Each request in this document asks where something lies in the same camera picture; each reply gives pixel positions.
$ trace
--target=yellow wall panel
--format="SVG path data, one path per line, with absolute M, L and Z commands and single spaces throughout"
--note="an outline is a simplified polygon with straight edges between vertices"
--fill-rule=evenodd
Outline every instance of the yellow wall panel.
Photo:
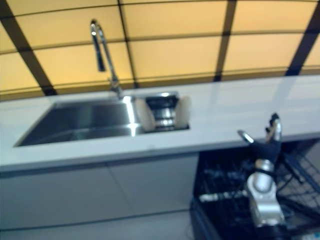
M 320 37 L 318 35 L 308 57 L 304 62 L 304 66 L 312 66 L 319 65 L 320 66 Z
M 236 69 L 229 70 L 227 74 L 232 75 L 242 75 L 242 74 L 259 74 L 259 73 L 267 73 L 267 72 L 285 72 L 288 68 L 286 66 L 273 66 L 273 67 L 260 67 L 260 68 L 250 68 L 250 69 Z
M 129 37 L 221 33 L 227 1 L 125 5 Z
M 10 92 L 1 92 L 0 91 L 0 102 L 9 101 L 9 100 L 17 100 L 17 99 L 28 99 L 35 97 L 43 97 L 44 93 L 40 87 L 37 89 L 32 89 L 29 91 L 10 91 Z
M 273 78 L 273 77 L 281 77 L 286 74 L 286 67 L 275 68 L 275 69 L 259 69 L 259 71 L 248 71 L 248 73 L 244 72 L 228 72 L 227 75 L 224 75 L 222 72 L 222 81 L 234 81 L 234 80 L 242 80 L 242 79 L 258 79 L 258 78 Z
M 119 79 L 132 79 L 126 44 L 110 43 L 109 50 Z M 54 86 L 100 81 L 107 79 L 109 73 L 98 71 L 93 45 L 42 49 L 34 53 Z
M 5 51 L 12 51 L 12 50 L 16 50 L 16 47 L 11 41 L 4 26 L 0 22 L 0 53 L 3 53 Z
M 300 33 L 233 35 L 223 71 L 288 67 L 302 36 Z
M 134 81 L 122 80 L 121 81 L 122 89 L 133 89 Z M 75 83 L 75 84 L 66 84 L 57 86 L 56 92 L 58 94 L 75 94 L 75 93 L 86 93 L 86 92 L 97 92 L 97 91 L 110 91 L 110 85 L 107 81 L 101 80 L 96 82 L 89 83 Z
M 237 1 L 232 32 L 304 32 L 316 2 Z
M 139 87 L 151 88 L 184 84 L 210 83 L 214 79 L 213 73 L 185 74 L 138 79 Z
M 135 3 L 165 3 L 165 2 L 180 2 L 185 0 L 122 0 L 124 4 L 135 4 Z
M 193 37 L 130 43 L 137 78 L 213 73 L 221 37 Z
M 117 0 L 7 0 L 7 2 L 14 15 L 117 4 Z
M 96 18 L 107 39 L 123 39 L 117 6 L 41 13 L 16 18 L 31 47 L 91 41 L 90 21 Z
M 320 65 L 303 66 L 299 75 L 320 75 Z
M 38 89 L 38 87 L 38 83 L 19 53 L 0 55 L 0 91 Z

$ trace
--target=cabinet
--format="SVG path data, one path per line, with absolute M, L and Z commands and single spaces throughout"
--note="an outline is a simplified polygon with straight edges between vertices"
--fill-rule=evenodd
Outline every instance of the cabinet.
M 0 179 L 0 213 L 1 229 L 133 215 L 105 166 Z
M 112 165 L 110 170 L 140 215 L 188 209 L 197 162 L 197 153 L 180 154 Z

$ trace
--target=faucet spout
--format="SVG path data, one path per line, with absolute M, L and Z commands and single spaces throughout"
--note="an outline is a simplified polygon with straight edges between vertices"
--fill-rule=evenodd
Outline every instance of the faucet spout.
M 93 41 L 93 45 L 94 45 L 94 49 L 95 49 L 98 70 L 100 72 L 106 71 L 106 67 L 105 67 L 104 60 L 102 58 L 102 54 L 101 54 L 101 50 L 100 50 L 100 46 L 99 46 L 99 41 L 98 41 L 98 36 L 99 36 L 100 41 L 102 43 L 104 53 L 105 53 L 105 56 L 106 56 L 108 69 L 111 74 L 111 78 L 108 78 L 108 81 L 111 84 L 111 90 L 117 94 L 119 99 L 121 99 L 123 90 L 120 86 L 119 79 L 116 75 L 115 68 L 114 68 L 114 65 L 113 65 L 113 62 L 111 59 L 111 55 L 109 53 L 109 49 L 107 46 L 108 42 L 107 42 L 107 39 L 105 38 L 104 32 L 103 32 L 100 24 L 95 19 L 92 19 L 92 21 L 90 23 L 90 32 L 91 32 L 92 41 Z

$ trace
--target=black frame strip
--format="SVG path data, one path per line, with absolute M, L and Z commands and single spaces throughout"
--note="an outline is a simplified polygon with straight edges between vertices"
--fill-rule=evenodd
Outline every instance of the black frame strip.
M 134 62 L 132 59 L 132 53 L 131 53 L 131 49 L 129 46 L 129 38 L 128 38 L 128 34 L 127 34 L 127 28 L 126 28 L 126 21 L 125 21 L 125 16 L 124 13 L 122 12 L 122 3 L 120 2 L 121 0 L 117 0 L 117 6 L 119 8 L 119 13 L 120 13 L 120 18 L 121 18 L 121 25 L 122 25 L 122 30 L 123 30 L 123 34 L 124 34 L 124 41 L 125 41 L 125 46 L 126 46 L 126 50 L 128 52 L 128 58 L 129 58 L 129 63 L 130 63 L 130 68 L 131 68 L 131 72 L 132 72 L 132 78 L 133 78 L 133 86 L 135 89 L 139 88 L 138 82 L 137 82 L 137 77 L 136 77 L 136 71 L 135 71 L 135 67 L 134 67 Z
M 214 82 L 220 82 L 222 77 L 222 71 L 224 69 L 226 55 L 229 45 L 229 39 L 231 35 L 231 28 L 235 17 L 237 0 L 228 0 L 226 6 L 226 13 L 224 18 L 223 32 L 220 43 L 218 60 L 215 68 Z
M 122 6 L 130 6 L 130 5 L 147 5 L 147 4 L 176 4 L 176 3 L 201 3 L 201 2 L 222 2 L 224 0 L 166 0 L 166 1 L 142 1 L 142 2 L 127 2 L 121 3 Z M 277 2 L 317 2 L 317 0 L 277 0 Z M 105 8 L 105 7 L 117 7 L 118 4 L 103 4 L 103 5 L 90 5 L 90 6 L 80 6 L 80 7 L 69 7 L 69 8 L 58 8 L 54 10 L 43 10 L 43 11 L 35 11 L 28 13 L 21 13 L 14 15 L 15 17 L 36 15 L 36 14 L 47 14 L 47 13 L 55 13 L 62 11 L 72 11 L 72 10 L 81 10 L 81 9 L 94 9 L 94 8 Z
M 0 0 L 0 21 L 43 93 L 46 96 L 56 95 L 6 0 Z
M 262 35 L 262 34 L 303 34 L 304 31 L 247 31 L 247 32 L 233 32 L 232 36 L 238 35 Z M 175 40 L 175 39 L 191 39 L 191 38 L 210 38 L 210 37 L 220 37 L 222 34 L 220 32 L 216 33 L 196 33 L 196 34 L 173 34 L 173 35 L 156 35 L 156 36 L 145 36 L 145 37 L 132 37 L 127 38 L 128 42 L 144 42 L 144 41 L 158 41 L 158 40 Z M 108 44 L 113 43 L 125 43 L 122 38 L 108 40 Z M 32 49 L 43 50 L 43 49 L 56 49 L 56 48 L 66 48 L 74 46 L 86 46 L 92 45 L 92 41 L 76 41 L 67 43 L 57 43 L 50 45 L 40 45 L 34 46 Z M 1 51 L 2 55 L 16 53 L 16 50 L 5 50 Z
M 299 47 L 286 71 L 286 76 L 299 75 L 316 39 L 320 33 L 320 1 L 318 1 L 311 20 L 304 32 Z

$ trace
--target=white countertop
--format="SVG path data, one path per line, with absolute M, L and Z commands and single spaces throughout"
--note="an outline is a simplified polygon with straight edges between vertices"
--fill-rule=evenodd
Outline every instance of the white countertop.
M 178 91 L 191 98 L 190 129 L 14 147 L 56 102 L 103 99 L 111 92 L 38 97 L 0 103 L 0 170 L 17 171 L 245 145 L 246 130 L 265 136 L 273 112 L 286 140 L 320 137 L 320 75 L 260 78 L 126 90 L 124 94 Z

